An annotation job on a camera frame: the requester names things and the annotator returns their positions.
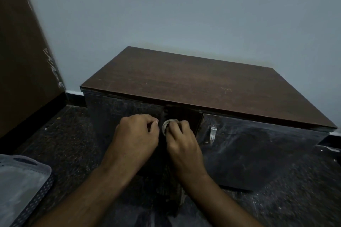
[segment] wall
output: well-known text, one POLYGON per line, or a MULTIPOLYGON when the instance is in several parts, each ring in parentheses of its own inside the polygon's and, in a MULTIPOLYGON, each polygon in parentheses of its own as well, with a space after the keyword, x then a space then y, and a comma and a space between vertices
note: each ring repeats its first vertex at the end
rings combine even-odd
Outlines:
POLYGON ((126 46, 273 67, 341 126, 341 0, 31 0, 69 92, 126 46))

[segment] floor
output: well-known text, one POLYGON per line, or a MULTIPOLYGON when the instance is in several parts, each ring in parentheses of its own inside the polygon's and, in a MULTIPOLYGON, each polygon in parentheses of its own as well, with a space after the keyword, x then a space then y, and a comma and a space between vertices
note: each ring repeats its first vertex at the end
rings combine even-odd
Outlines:
MULTIPOLYGON (((316 146, 259 192, 225 190, 265 226, 341 226, 340 149, 316 146)), ((26 226, 81 184, 100 163, 87 109, 66 106, 16 150, 51 166, 54 184, 26 226)), ((101 226, 210 226, 187 197, 176 217, 160 210, 152 179, 136 176, 101 226)))

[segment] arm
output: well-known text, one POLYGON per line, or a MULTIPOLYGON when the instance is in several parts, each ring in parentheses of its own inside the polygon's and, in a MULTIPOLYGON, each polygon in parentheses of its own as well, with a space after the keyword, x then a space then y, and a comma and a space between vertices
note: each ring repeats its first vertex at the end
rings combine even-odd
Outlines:
POLYGON ((100 166, 34 227, 95 226, 149 159, 158 142, 156 118, 150 115, 122 118, 100 166), (147 124, 151 122, 148 132, 147 124))
POLYGON ((187 121, 181 122, 181 130, 176 122, 171 122, 166 140, 175 175, 213 226, 262 226, 207 174, 198 142, 187 121))

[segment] container lid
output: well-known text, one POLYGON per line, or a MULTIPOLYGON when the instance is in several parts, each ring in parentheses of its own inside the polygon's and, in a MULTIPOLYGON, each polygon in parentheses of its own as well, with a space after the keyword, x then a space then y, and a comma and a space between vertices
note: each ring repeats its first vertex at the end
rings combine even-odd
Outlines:
POLYGON ((81 89, 336 128, 273 68, 242 63, 127 47, 81 89))

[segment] door handle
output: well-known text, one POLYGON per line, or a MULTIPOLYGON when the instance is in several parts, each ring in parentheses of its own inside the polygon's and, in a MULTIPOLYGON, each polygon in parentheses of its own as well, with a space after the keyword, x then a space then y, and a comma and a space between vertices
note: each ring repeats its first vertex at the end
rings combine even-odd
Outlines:
POLYGON ((205 143, 213 144, 215 140, 215 134, 216 134, 216 125, 211 125, 211 132, 210 132, 210 141, 205 141, 205 143))

